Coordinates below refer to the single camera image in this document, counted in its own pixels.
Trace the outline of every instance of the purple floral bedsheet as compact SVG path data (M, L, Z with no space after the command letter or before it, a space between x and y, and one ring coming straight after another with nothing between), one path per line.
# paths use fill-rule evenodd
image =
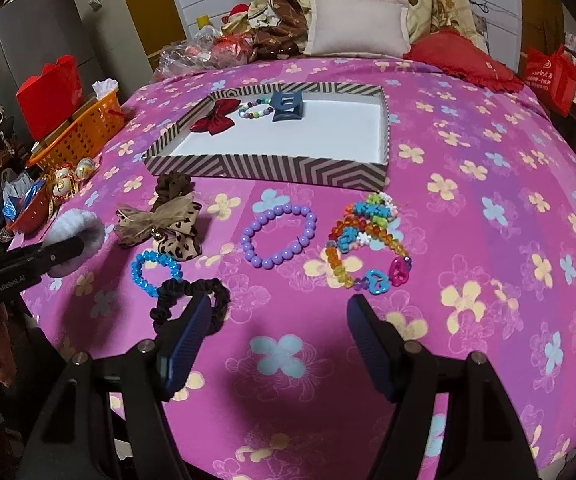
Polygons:
M376 312L433 352L486 352L538 466L561 457L576 445L576 156L528 89L494 94L415 62L348 59L258 63L142 88L128 102L136 117L105 148L98 174L63 207L97 213L106 242L78 272L44 277L25 292L40 326L65 358L76 350L124 352L152 337L153 301L129 271L151 243L123 250L112 233L118 203L147 209L155 201L155 178L140 154L210 91L305 80L378 84L389 102L385 191L401 215L388 231L414 266L406 285L369 297ZM219 277L232 302L223 329L206 339L186 386L166 407L189 462L224 480L366 476L392 406L360 362L345 321L353 291L337 283L323 250L345 206L364 196L197 179L205 243L183 272L190 280ZM286 202L317 213L317 236L280 267L254 269L242 256L242 229ZM255 237L258 253L285 247L302 228L292 216L271 222ZM391 258L372 242L343 261L363 272L385 270ZM168 275L145 264L155 284ZM120 397L111 400L121 410ZM434 475L445 413L440 398L420 478Z

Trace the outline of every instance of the red cushion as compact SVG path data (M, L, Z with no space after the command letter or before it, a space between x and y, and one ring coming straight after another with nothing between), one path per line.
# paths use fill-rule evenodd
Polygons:
M456 30L446 28L413 44L405 59L434 65L448 75L496 92L518 92L523 81Z

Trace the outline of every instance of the pink floral bedsheet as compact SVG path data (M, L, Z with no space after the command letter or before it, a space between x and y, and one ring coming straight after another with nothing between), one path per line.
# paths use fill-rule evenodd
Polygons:
M112 234L118 203L147 209L155 178L140 154L206 94L253 83L354 81L383 86L391 153L386 190L401 205L389 226L413 258L410 281L369 297L405 338L458 358L486 352L520 414L538 466L576 445L576 156L532 92L494 94L423 64L299 59L169 80L129 100L136 117L105 148L101 170L63 210L86 208L107 226L96 257L71 276L44 277L24 298L69 358L124 352L152 337L153 301L130 281L135 254ZM392 412L353 346L341 288L324 261L330 226L355 190L199 178L203 256L187 279L219 277L232 303L206 339L186 386L167 407L181 455L224 480L361 480ZM319 216L302 254L273 270L241 251L255 214L286 202ZM294 217L255 237L272 254L302 231ZM387 269L378 242L343 258L352 272ZM161 266L145 277L167 279ZM177 306L175 314L181 307ZM303 366L290 366L295 360ZM113 407L121 399L113 396ZM439 399L420 478L431 478L445 426Z

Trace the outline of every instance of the red plastic bag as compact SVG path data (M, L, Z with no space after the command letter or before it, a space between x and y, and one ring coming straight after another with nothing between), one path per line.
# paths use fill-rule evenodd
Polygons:
M530 48L523 79L546 107L566 117L576 92L576 67L562 46L546 56Z
M62 56L30 76L17 91L17 101L34 140L42 140L70 117L83 101L77 61Z

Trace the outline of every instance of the gray refrigerator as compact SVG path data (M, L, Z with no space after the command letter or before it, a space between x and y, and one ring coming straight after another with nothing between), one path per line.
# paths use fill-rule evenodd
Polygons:
M46 63L70 54L77 60L84 95L105 79L74 0L10 0L0 8L0 105L15 118L17 137L34 144L17 103L17 90Z

